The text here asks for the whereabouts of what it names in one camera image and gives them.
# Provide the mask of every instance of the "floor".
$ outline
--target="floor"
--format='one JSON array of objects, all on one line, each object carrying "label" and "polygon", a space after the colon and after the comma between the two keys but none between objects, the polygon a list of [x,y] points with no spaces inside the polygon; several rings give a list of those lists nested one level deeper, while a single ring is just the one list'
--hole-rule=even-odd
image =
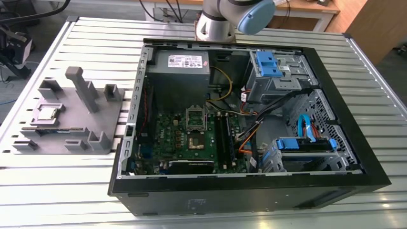
[{"label": "floor", "polygon": [[[36,10],[39,13],[51,11],[56,7],[56,3],[48,3],[46,1],[36,1]],[[183,21],[186,23],[193,23],[197,19],[198,11],[190,10],[182,11],[182,14],[186,14]],[[36,41],[36,50],[32,52],[27,64],[28,68],[35,71],[38,64],[48,50],[48,47],[55,39],[55,36],[66,22],[68,15],[80,15],[83,17],[96,17],[96,18],[115,18],[115,19],[131,19],[131,20],[145,20],[145,12],[141,7],[127,7],[127,6],[115,6],[115,11],[112,11],[112,6],[110,5],[91,5],[83,3],[71,3],[68,8],[63,13],[42,19],[39,25],[30,28],[30,35]],[[175,18],[163,17],[163,12],[157,11],[157,18],[174,21]],[[385,60],[377,66],[379,72],[386,78],[390,86],[394,88],[394,91],[399,95],[402,101],[407,104],[407,57],[397,55],[395,52],[390,52]],[[0,74],[6,77],[10,73],[7,70],[3,70]],[[4,102],[18,99],[27,80],[14,80],[11,83],[0,83],[0,124],[11,110],[14,103],[3,104]]]}]

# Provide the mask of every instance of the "blue plastic clip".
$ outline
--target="blue plastic clip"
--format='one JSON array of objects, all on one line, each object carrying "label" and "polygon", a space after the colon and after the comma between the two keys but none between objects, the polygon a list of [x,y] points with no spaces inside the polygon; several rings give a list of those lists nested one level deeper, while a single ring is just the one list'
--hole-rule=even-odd
[{"label": "blue plastic clip", "polygon": [[313,135],[311,119],[307,114],[299,115],[299,122],[298,122],[299,137],[303,137],[303,120],[306,121],[307,137],[311,139],[311,142],[317,142],[317,139]]},{"label": "blue plastic clip", "polygon": [[262,158],[262,163],[265,163],[266,159],[269,158],[270,156],[270,150],[267,151],[267,153],[265,154],[263,158]]},{"label": "blue plastic clip", "polygon": [[277,143],[278,143],[278,148],[279,148],[279,149],[285,149],[283,141],[282,141],[282,140],[278,140]]},{"label": "blue plastic clip", "polygon": [[285,149],[299,149],[299,143],[295,138],[285,138],[283,144],[285,144]]},{"label": "blue plastic clip", "polygon": [[334,138],[330,139],[330,143],[331,143],[333,149],[337,150],[338,149],[338,144],[337,144],[337,141],[335,141]]},{"label": "blue plastic clip", "polygon": [[283,77],[283,73],[278,67],[278,60],[273,52],[257,52],[261,75],[263,77]]}]

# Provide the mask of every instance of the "motherboard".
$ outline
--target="motherboard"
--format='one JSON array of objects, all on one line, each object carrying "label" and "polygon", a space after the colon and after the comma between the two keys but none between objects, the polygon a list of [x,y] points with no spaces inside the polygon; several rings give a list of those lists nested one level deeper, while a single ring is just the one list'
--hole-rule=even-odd
[{"label": "motherboard", "polygon": [[[174,174],[198,168],[207,173],[246,173],[246,157],[239,156],[235,135],[239,117],[230,113],[207,113],[193,106],[185,113],[159,113],[154,145],[141,145],[137,173]],[[170,167],[182,171],[169,171]]]}]

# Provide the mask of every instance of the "power supply label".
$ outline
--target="power supply label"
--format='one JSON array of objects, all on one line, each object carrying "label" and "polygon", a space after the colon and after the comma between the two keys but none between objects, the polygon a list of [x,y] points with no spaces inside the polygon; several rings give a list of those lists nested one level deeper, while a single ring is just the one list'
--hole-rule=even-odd
[{"label": "power supply label", "polygon": [[171,55],[169,68],[203,68],[202,56]]}]

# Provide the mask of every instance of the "ram slot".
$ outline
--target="ram slot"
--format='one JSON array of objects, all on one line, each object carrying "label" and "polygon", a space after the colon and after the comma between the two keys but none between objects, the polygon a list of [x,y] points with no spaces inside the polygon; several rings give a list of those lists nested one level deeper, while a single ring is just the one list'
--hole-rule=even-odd
[{"label": "ram slot", "polygon": [[215,118],[215,138],[217,138],[217,154],[218,154],[218,166],[219,169],[227,168],[227,141],[225,138],[225,125],[223,125],[223,117],[218,114]]},{"label": "ram slot", "polygon": [[235,154],[235,149],[234,149],[234,137],[231,135],[230,117],[226,116],[225,119],[226,119],[226,124],[227,124],[227,136],[226,137],[227,137],[227,141],[229,141],[229,153],[230,153],[230,161],[229,161],[229,163],[230,163],[231,166],[235,166],[237,165],[237,163],[235,163],[235,161],[237,161],[237,154]]}]

